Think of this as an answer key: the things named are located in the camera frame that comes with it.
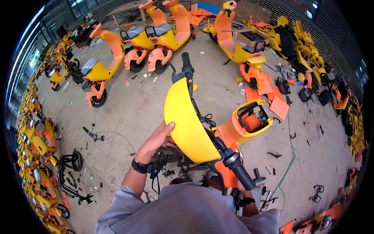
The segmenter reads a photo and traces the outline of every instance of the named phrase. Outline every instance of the gray seat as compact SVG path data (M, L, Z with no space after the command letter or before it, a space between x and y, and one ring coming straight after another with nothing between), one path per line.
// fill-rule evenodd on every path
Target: gray seat
M130 29L127 32L127 35L129 36L128 39L133 39L136 36L138 36L139 34L141 34L142 32L144 32L144 27L141 26L141 25L140 26L136 26L136 27Z
M151 29L148 34L154 34L156 37L159 37L159 36L166 34L171 29L172 27L170 24L164 23L164 24L160 24L159 26L155 27L154 30Z
M86 62L86 64L81 69L82 75L87 76L87 74L92 70L92 68L96 65L98 61L98 58L90 58L90 60L88 60L88 62Z
M236 40L236 42L243 48L245 49L246 51L248 51L249 53L254 53L255 52L255 47L249 47L246 43L242 42L242 41L239 41L239 40ZM262 50L262 47L264 45L258 45L257 48L256 48L256 51L261 51Z
M49 77L51 77L55 72L57 71L57 69L53 69L50 73L49 73Z

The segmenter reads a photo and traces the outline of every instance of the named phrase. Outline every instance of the wire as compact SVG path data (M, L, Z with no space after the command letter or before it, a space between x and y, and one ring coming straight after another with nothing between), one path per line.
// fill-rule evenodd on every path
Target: wire
M288 133L289 133L289 141L291 142L291 147L292 147L292 154L291 154L291 155L293 155L293 157L292 157L291 162L289 163L289 166L288 166L286 172L284 173L284 175L283 175L281 181L279 182L279 184L278 184L277 187L275 188L275 190L274 190L272 196L270 197L270 199L271 199L271 198L273 197L275 191L277 191L277 189L279 188L279 190L281 191L281 193L282 193L282 195L283 195L283 198L284 198L283 208L282 208L281 212L283 211L284 206L286 205L286 196L284 195L284 192L283 192L283 190L282 190L282 188L281 188L281 184L282 184L284 178L286 177L286 175L287 175L289 169L291 168L292 163L294 163L294 160L295 160L295 157L296 157L296 155L295 155L295 149L294 149L294 146L293 146L293 144L292 144L292 139L291 139L291 129L290 129L290 126L289 126L289 115L287 115L287 118L288 118Z
M96 132L96 133L116 133L116 132L106 131L106 132ZM116 133L116 134L121 135L123 138L125 138L127 140L127 142L130 144L130 146L131 146L132 150L134 151L134 153L136 153L136 151L134 150L134 147L132 147L130 141L124 135L122 135L120 133Z

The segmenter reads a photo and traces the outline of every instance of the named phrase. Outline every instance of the black basket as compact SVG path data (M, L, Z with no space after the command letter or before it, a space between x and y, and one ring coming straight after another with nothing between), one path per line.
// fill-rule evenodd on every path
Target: black basket
M302 102L307 102L312 98L312 96L310 95L309 91L306 88L302 88L300 90L299 97Z
M281 94L290 94L291 93L291 90L289 89L288 82L285 79L283 79L282 77L277 78L276 84L277 84Z

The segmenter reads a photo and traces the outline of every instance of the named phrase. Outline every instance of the wristwatch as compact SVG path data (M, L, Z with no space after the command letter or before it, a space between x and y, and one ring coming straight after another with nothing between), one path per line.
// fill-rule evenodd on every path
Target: wristwatch
M251 204L252 202L255 202L255 200L251 197L246 197L244 199L240 200L240 207Z
M135 162L135 158L132 160L131 162L131 166L132 168L134 168L134 170L136 172L139 172L139 173L142 173L142 174L145 174L148 172L148 167L149 167L149 164L143 164L141 162Z

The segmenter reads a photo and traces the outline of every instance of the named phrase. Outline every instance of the black rubber grip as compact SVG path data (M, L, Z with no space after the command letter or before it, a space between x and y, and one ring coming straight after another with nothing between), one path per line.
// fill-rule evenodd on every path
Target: black rubber grip
M253 180L251 179L251 177L248 175L248 172L244 169L244 167L242 166L240 162L239 162L239 166L231 170L234 172L236 177L242 183L245 190L250 191L256 186Z

